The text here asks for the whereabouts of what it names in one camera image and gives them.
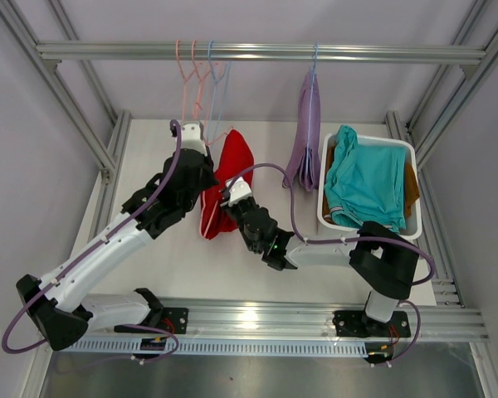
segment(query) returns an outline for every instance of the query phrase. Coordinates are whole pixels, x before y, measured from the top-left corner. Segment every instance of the metal bracket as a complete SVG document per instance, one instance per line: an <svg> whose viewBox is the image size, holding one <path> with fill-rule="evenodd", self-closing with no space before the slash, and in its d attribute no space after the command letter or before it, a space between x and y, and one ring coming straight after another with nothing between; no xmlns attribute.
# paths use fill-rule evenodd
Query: metal bracket
<svg viewBox="0 0 498 398"><path fill-rule="evenodd" d="M112 178L110 170L108 168L102 168L101 170L101 183L102 185L109 185Z"/></svg>
<svg viewBox="0 0 498 398"><path fill-rule="evenodd" d="M463 70L465 80L470 80L478 69L478 65L459 65L459 67L461 68L461 70Z"/></svg>
<svg viewBox="0 0 498 398"><path fill-rule="evenodd" d="M42 60L44 66L48 69L50 73L56 73L57 67L61 63L61 60Z"/></svg>

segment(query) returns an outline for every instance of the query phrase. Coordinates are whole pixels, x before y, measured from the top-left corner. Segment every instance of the gray floor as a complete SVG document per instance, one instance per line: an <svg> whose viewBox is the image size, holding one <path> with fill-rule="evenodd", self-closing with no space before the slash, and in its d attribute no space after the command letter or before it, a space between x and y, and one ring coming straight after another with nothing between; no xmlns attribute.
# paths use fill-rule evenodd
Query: gray floor
<svg viewBox="0 0 498 398"><path fill-rule="evenodd" d="M96 354L56 353L41 397L482 397L467 344L418 344L392 369L339 358L174 356L63 373Z"/></svg>

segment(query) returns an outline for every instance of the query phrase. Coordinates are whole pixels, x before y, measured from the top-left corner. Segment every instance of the purple cloth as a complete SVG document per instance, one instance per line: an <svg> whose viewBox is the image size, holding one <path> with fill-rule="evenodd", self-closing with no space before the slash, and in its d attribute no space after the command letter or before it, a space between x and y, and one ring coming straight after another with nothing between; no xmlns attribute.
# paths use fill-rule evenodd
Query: purple cloth
<svg viewBox="0 0 498 398"><path fill-rule="evenodd" d="M306 73L305 81L300 88L299 113L297 120L297 134L295 144L291 152L290 162L286 168L286 174L290 181L294 181L295 175L299 174L299 182L311 192L319 187L319 174L321 163L319 160L319 135L321 127L321 102L319 98L319 85L317 75L314 78L314 91L312 93L311 106L311 129L310 139L308 138L308 123L310 115L310 89L312 84L312 73ZM306 147L308 147L308 158L306 157ZM287 187L288 182L284 178L282 186Z"/></svg>

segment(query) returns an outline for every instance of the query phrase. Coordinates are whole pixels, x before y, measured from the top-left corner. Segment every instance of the teal cloth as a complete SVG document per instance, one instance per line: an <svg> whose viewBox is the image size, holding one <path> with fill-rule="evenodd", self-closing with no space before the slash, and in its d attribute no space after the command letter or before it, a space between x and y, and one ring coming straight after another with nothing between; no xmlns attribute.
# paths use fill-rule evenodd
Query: teal cloth
<svg viewBox="0 0 498 398"><path fill-rule="evenodd" d="M393 232L406 228L406 148L359 145L354 129L345 125L336 140L334 163L325 180L332 220L352 228L364 221L376 221Z"/></svg>

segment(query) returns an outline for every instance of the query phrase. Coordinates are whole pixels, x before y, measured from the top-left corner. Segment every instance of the white basket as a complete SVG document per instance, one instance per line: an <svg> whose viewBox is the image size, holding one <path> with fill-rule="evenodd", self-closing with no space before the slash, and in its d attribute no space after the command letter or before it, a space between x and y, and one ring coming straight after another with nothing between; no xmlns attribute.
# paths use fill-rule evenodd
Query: white basket
<svg viewBox="0 0 498 398"><path fill-rule="evenodd" d="M317 226L318 235L330 236L347 236L352 235L357 230L356 228L348 228L346 226L336 226L330 224L323 218L323 195L325 194L325 177L326 177L326 154L329 150L329 141L335 139L337 133L330 133L325 137L323 144L323 156L321 161L321 173L319 180L319 195L317 199ZM358 144L360 145L378 145L386 147L405 147L406 148L406 162L411 163L415 177L417 177L417 163L415 161L415 151L413 147L404 141L390 138L376 138L364 135L358 135ZM412 205L412 215L406 219L406 229L401 231L399 235L406 240L416 240L422 234L421 222L421 200L418 199Z"/></svg>

